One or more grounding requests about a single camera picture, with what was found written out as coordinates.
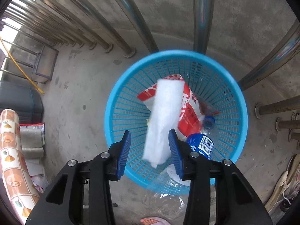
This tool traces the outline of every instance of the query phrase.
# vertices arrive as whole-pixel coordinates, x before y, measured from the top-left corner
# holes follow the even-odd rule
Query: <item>person's foot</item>
[[[140,222],[143,224],[143,225],[151,225],[151,224],[154,224],[154,223],[157,223],[158,221],[155,220],[155,219],[150,219],[150,218],[143,218],[140,220]]]

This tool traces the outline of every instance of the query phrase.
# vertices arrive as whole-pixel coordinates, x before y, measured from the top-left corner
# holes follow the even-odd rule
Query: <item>pink slipper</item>
[[[160,218],[160,217],[144,217],[143,219],[154,219],[157,220],[157,223],[154,223],[155,225],[171,225],[169,222],[166,220]]]

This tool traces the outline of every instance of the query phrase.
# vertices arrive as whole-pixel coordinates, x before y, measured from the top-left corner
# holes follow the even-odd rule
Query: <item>white tissue paper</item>
[[[171,157],[168,134],[178,126],[184,84],[181,80],[157,81],[143,155],[154,168]]]

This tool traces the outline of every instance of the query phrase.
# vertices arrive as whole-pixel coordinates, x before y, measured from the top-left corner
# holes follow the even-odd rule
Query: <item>transparent plastic bag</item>
[[[148,186],[149,189],[147,189],[142,198],[142,202],[145,205],[147,205],[150,209],[152,209],[154,213],[157,213],[157,216],[159,217],[164,217],[169,220],[173,220],[179,218],[180,216],[183,216],[185,214],[186,205],[188,202],[188,194],[173,195],[168,193],[156,193],[154,191],[158,189],[158,185],[164,185],[165,187],[174,187],[178,189],[182,186],[185,186],[187,190],[189,189],[189,186],[180,184],[174,181],[172,178],[170,178],[166,168],[160,173],[158,177],[156,177],[151,182],[151,184]]]

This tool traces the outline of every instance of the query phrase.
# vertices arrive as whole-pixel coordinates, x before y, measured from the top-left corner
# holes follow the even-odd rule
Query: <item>red and white plastic bag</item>
[[[184,79],[180,74],[172,74],[164,79],[168,80],[181,80]],[[141,92],[137,98],[152,111],[153,102],[155,99],[157,83]],[[199,133],[202,129],[202,120],[205,116],[212,116],[218,114],[218,111],[206,101],[199,99],[190,90],[189,86],[185,83],[182,95],[181,110],[179,115],[178,129],[176,133],[178,138],[185,141],[190,134]]]

